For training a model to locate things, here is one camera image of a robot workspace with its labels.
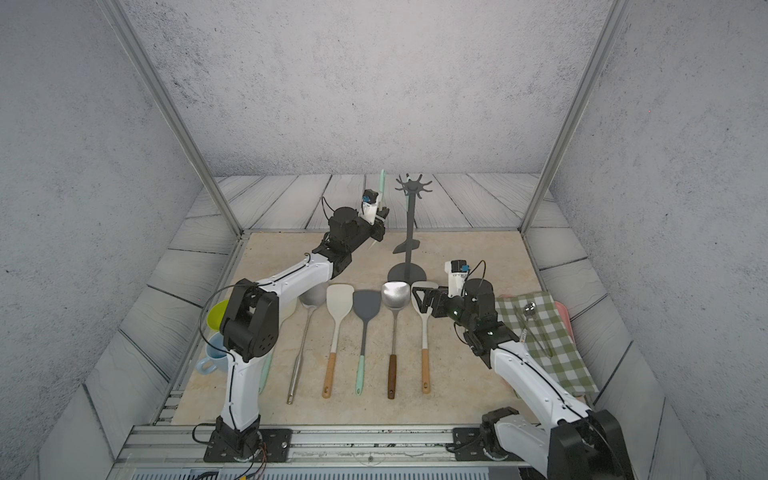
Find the cream utensil mint handle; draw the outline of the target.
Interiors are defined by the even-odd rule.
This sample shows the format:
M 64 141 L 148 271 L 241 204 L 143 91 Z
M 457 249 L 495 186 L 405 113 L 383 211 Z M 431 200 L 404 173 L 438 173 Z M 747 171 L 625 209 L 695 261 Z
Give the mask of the cream utensil mint handle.
M 385 184 L 386 184 L 386 171 L 382 170 L 379 175 L 379 188 L 377 192 L 379 193 L 379 208 L 381 207 L 387 207 L 386 201 L 385 201 Z

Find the grey spatula mint handle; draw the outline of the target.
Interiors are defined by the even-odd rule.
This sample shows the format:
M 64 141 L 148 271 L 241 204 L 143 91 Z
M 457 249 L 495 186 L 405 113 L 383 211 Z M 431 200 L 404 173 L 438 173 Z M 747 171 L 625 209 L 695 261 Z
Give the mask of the grey spatula mint handle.
M 378 315 L 380 308 L 381 292 L 379 290 L 357 290 L 353 293 L 353 311 L 363 324 L 355 385 L 358 396 L 362 394 L 364 389 L 367 329 L 370 321 Z

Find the cream spatula light wood handle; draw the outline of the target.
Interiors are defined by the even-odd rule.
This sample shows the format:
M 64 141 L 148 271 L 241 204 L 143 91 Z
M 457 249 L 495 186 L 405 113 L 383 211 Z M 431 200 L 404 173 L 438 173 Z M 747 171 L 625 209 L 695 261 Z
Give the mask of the cream spatula light wood handle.
M 324 399 L 329 399 L 332 395 L 340 327 L 353 308 L 354 292 L 355 288 L 349 284 L 331 284 L 326 290 L 326 306 L 334 321 L 334 331 L 323 384 Z

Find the utensil light wood handle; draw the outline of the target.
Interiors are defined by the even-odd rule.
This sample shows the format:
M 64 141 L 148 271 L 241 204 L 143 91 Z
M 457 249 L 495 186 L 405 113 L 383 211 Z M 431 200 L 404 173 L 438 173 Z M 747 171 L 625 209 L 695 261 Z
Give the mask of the utensil light wood handle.
M 432 286 L 435 289 L 435 288 L 438 287 L 438 284 L 435 283 L 435 282 L 431 282 L 431 281 L 416 281 L 416 282 L 414 282 L 412 284 L 412 286 Z M 421 318 L 421 324 L 422 324 L 421 387 L 422 387 L 422 393 L 423 394 L 429 394 L 431 392 L 431 378 L 430 378 L 430 365 L 429 365 L 429 345 L 428 345 L 428 322 L 429 322 L 430 316 L 429 317 L 421 317 L 419 315 L 419 317 Z

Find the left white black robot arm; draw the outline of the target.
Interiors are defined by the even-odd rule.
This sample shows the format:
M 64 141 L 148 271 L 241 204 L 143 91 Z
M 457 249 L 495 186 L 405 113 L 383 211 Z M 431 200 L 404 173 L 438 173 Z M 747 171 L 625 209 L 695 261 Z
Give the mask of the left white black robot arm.
M 234 284 L 219 325 L 229 362 L 213 446 L 224 446 L 238 457 L 247 455 L 246 447 L 258 448 L 262 364 L 279 337 L 280 307 L 340 275 L 368 239 L 382 241 L 388 214 L 387 207 L 368 202 L 361 211 L 339 207 L 328 221 L 329 231 L 306 259 L 257 282 L 241 279 Z

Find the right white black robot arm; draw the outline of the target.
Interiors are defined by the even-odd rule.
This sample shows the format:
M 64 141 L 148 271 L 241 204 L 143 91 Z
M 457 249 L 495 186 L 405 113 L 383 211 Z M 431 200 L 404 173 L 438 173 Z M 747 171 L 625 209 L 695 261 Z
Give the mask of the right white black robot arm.
M 618 420 L 593 411 L 561 387 L 499 318 L 492 286 L 474 279 L 452 296 L 445 286 L 413 286 L 422 313 L 463 327 L 472 353 L 508 383 L 538 420 L 516 410 L 484 415 L 479 444 L 486 457 L 517 457 L 546 479 L 632 479 L 635 474 Z

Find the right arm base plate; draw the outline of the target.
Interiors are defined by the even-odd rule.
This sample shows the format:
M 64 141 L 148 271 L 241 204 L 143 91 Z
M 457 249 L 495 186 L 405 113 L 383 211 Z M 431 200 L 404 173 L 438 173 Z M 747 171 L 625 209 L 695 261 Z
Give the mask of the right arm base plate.
M 492 452 L 488 441 L 478 426 L 453 428 L 452 442 L 446 444 L 445 449 L 459 462 L 494 461 L 525 463 L 525 460 L 513 453 Z

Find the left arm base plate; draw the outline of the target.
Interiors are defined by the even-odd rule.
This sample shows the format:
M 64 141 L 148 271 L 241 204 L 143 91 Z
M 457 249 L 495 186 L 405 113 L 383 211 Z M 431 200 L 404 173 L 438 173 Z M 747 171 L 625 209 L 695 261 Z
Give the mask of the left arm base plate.
M 291 447 L 293 430 L 259 429 L 235 440 L 214 431 L 203 455 L 205 463 L 285 463 Z

